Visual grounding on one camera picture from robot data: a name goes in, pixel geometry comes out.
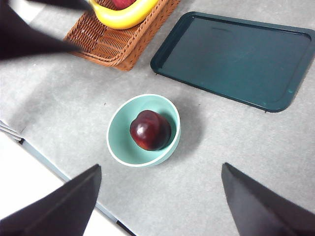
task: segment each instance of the yellow banana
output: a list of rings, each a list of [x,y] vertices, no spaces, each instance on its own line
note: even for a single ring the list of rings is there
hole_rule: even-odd
[[[123,10],[112,10],[99,5],[95,0],[89,0],[96,17],[104,25],[117,30],[125,30],[144,21],[158,0],[136,0]]]

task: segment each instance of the bowl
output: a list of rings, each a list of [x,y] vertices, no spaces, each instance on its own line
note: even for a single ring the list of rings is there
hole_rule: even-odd
[[[171,138],[160,150],[144,150],[130,135],[131,122],[143,110],[159,113],[171,125]],[[176,149],[180,135],[181,123],[174,104],[161,95],[143,94],[131,98],[114,113],[109,122],[106,141],[111,155],[121,164],[130,167],[148,167],[165,161]]]

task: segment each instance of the wicker basket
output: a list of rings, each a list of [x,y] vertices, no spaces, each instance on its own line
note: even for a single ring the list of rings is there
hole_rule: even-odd
[[[64,38],[83,51],[74,55],[119,70],[131,70],[155,33],[176,8],[180,0],[159,0],[145,21],[130,29],[104,26],[93,12],[84,13]],[[115,9],[111,0],[98,0],[102,6]]]

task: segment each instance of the gray table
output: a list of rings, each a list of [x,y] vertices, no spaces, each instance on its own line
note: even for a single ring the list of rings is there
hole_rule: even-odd
[[[3,62],[1,120],[69,177],[99,163],[100,206],[139,236],[238,235],[223,162],[315,212],[314,63],[291,106],[276,114],[155,75],[149,66],[185,12],[315,29],[314,10],[314,0],[183,0],[130,72],[68,54]],[[32,25],[63,37],[79,15],[47,7]],[[110,156],[105,133],[115,110],[143,93],[173,101],[182,136],[167,161],[134,169]]]

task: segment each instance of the apple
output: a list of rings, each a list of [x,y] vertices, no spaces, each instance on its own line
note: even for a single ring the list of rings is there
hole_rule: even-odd
[[[136,0],[112,0],[113,4],[119,9],[125,9],[132,5]]]
[[[159,113],[145,110],[131,123],[130,134],[138,146],[154,151],[167,144],[171,137],[171,126]]]

